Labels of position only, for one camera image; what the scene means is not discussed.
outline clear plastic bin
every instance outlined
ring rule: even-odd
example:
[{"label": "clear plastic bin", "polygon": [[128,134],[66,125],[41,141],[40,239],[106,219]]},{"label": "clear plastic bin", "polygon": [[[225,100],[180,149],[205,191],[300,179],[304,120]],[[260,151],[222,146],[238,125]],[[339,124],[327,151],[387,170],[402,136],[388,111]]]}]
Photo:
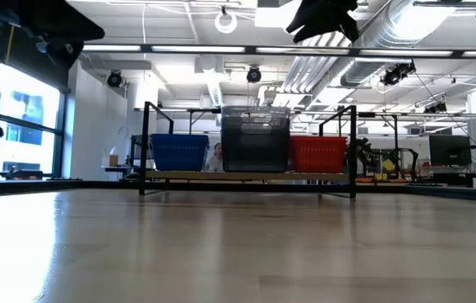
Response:
[{"label": "clear plastic bin", "polygon": [[227,106],[221,143],[226,172],[284,173],[288,170],[290,109]]}]

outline cable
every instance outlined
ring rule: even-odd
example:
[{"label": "cable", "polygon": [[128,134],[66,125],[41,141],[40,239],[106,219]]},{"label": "cable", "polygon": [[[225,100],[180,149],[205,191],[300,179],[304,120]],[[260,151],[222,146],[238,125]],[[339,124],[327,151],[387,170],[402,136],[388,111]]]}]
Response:
[{"label": "cable", "polygon": [[191,14],[191,15],[210,15],[210,14],[218,14],[218,13],[221,13],[221,11],[217,11],[217,12],[196,12],[196,13],[186,13],[186,12],[180,12],[180,11],[176,11],[176,10],[172,10],[172,9],[169,9],[169,8],[164,8],[162,6],[159,6],[159,5],[154,5],[154,4],[146,4],[146,6],[150,6],[151,8],[157,8],[157,9],[160,9],[162,11],[166,11],[168,13],[179,13],[179,14]]},{"label": "cable", "polygon": [[254,17],[245,16],[243,13],[235,13],[235,15],[238,16],[238,17],[247,19],[247,20],[255,21],[255,18],[254,18]]},{"label": "cable", "polygon": [[[417,76],[417,78],[420,80],[421,84],[423,84],[423,88],[426,89],[426,91],[431,95],[431,97],[434,99],[434,101],[436,102],[439,102],[438,99],[436,99],[436,96],[434,95],[434,93],[431,92],[431,90],[426,86],[426,84],[423,82],[423,80],[421,80],[421,77],[420,75],[417,73],[417,72],[414,72],[414,74]],[[476,140],[474,140],[472,138],[472,136],[446,111],[446,114],[447,116],[453,120],[453,122],[455,122],[455,124],[458,126],[458,128],[460,130],[462,130],[464,132],[464,134],[466,134],[466,136],[468,136],[468,138],[476,145]]]},{"label": "cable", "polygon": [[10,37],[8,38],[8,48],[6,49],[6,57],[4,58],[4,65],[8,65],[10,62],[10,53],[12,50],[12,41],[13,41],[13,33],[16,30],[15,26],[10,25]]},{"label": "cable", "polygon": [[145,10],[147,5],[143,7],[143,12],[141,13],[141,24],[143,26],[143,44],[146,44],[146,29],[145,29]]},{"label": "cable", "polygon": [[98,69],[94,66],[94,63],[93,63],[93,59],[91,59],[90,55],[88,54],[81,54],[83,55],[83,57],[87,58],[88,59],[88,63],[90,63],[90,65],[93,67],[93,70],[101,77],[101,78],[105,78],[105,74],[102,74],[98,71]]}]

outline window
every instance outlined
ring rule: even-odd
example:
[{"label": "window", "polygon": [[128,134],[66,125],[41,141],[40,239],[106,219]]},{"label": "window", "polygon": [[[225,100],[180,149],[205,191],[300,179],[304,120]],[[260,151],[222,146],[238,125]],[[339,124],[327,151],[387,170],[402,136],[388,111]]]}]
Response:
[{"label": "window", "polygon": [[358,127],[357,128],[357,134],[358,135],[368,135],[369,134],[369,129],[367,127]]},{"label": "window", "polygon": [[0,114],[57,128],[61,93],[10,66],[0,65]]},{"label": "window", "polygon": [[19,162],[5,162],[3,163],[3,171],[7,172],[10,168],[16,169],[28,169],[28,170],[40,170],[40,165],[35,163],[19,163]]},{"label": "window", "polygon": [[55,134],[5,121],[0,121],[0,126],[4,131],[4,136],[0,138],[0,173],[7,172],[12,165],[17,169],[53,172]]},{"label": "window", "polygon": [[0,65],[0,173],[15,167],[60,175],[61,102],[56,88]]}]

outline security camera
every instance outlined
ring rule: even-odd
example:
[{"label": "security camera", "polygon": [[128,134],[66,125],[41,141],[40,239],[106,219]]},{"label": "security camera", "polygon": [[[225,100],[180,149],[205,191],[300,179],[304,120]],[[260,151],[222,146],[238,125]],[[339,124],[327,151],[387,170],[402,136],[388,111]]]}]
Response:
[{"label": "security camera", "polygon": [[120,76],[120,73],[121,71],[119,70],[111,71],[111,74],[107,78],[107,84],[111,88],[119,88],[120,85],[122,85],[123,78]]},{"label": "security camera", "polygon": [[261,71],[258,69],[258,66],[251,66],[249,67],[249,72],[247,72],[247,81],[249,83],[257,83],[261,81]]}]

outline yellow object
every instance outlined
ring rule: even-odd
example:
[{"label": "yellow object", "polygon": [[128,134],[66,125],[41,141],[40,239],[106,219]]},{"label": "yellow object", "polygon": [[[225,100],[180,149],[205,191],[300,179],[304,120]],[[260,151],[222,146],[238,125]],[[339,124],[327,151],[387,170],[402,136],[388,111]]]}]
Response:
[{"label": "yellow object", "polygon": [[382,163],[382,167],[385,168],[386,171],[391,172],[395,169],[395,165],[391,162],[391,160],[386,160]]}]

